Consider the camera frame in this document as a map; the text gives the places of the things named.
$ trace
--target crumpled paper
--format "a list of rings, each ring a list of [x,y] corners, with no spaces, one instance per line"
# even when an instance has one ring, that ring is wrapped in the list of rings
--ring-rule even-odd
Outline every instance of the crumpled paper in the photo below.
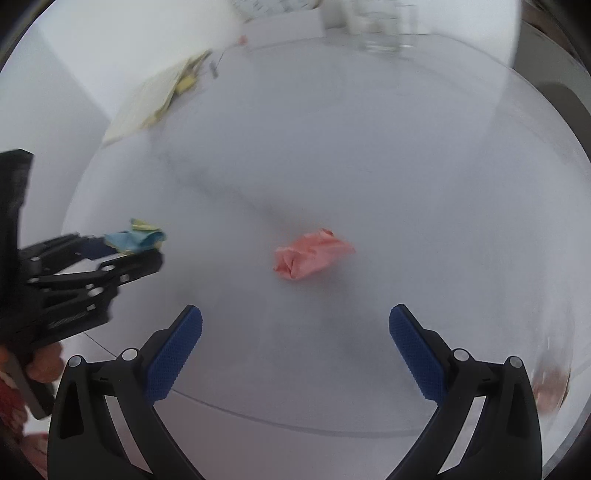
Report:
[[[339,240],[330,230],[321,228],[303,235],[288,247],[275,250],[274,270],[282,278],[300,280],[352,253],[355,253],[353,245]]]
[[[124,255],[137,254],[152,248],[160,249],[166,234],[157,226],[143,220],[131,219],[131,230],[105,235],[105,245]]]

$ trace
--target white wall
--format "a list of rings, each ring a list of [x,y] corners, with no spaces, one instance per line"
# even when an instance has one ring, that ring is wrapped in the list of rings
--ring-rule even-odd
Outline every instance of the white wall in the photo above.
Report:
[[[111,118],[142,80],[236,41],[240,24],[226,0],[58,0],[37,20],[50,47]]]
[[[23,148],[36,155],[21,245],[60,234],[107,124],[33,26],[0,72],[0,151]]]

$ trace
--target blue crumpled paper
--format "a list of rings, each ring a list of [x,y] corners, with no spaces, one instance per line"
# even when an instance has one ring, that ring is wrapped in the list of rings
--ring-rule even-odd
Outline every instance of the blue crumpled paper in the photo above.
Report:
[[[166,234],[160,228],[135,218],[131,219],[131,230],[105,235],[105,244],[124,255],[159,249],[165,240]]]

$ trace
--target glass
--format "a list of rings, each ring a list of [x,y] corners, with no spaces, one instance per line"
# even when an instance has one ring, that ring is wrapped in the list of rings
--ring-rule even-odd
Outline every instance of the glass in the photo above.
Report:
[[[352,17],[362,45],[370,51],[398,51],[413,46],[417,33],[416,5],[398,0],[355,0]]]

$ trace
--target black robotic claw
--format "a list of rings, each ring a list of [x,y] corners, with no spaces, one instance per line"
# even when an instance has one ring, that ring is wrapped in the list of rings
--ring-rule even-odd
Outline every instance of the black robotic claw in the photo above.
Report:
[[[78,234],[19,251],[18,218],[32,160],[23,150],[0,154],[0,345],[11,352],[8,373],[41,419],[53,409],[53,387],[27,377],[33,352],[106,323],[119,285],[157,272],[163,257],[152,249],[103,262],[95,271],[57,275],[84,258],[117,251],[102,238]]]

